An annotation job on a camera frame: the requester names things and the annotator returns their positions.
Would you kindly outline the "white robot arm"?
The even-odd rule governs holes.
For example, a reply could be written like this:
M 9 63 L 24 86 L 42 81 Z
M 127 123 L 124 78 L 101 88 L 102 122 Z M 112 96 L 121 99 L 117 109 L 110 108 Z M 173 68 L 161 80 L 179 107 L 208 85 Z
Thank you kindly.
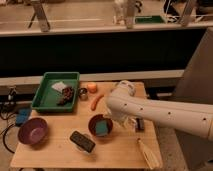
M 110 117 L 123 124 L 138 117 L 213 141 L 213 105 L 135 97 L 132 82 L 120 81 L 106 99 Z

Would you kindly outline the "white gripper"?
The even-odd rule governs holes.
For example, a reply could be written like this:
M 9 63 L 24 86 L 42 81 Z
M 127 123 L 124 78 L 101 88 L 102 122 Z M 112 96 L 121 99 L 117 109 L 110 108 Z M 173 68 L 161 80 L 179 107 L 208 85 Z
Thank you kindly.
M 117 111 L 108 110 L 105 117 L 117 122 L 121 127 L 124 128 L 126 128 L 127 126 L 136 126 L 136 121 L 133 118 Z

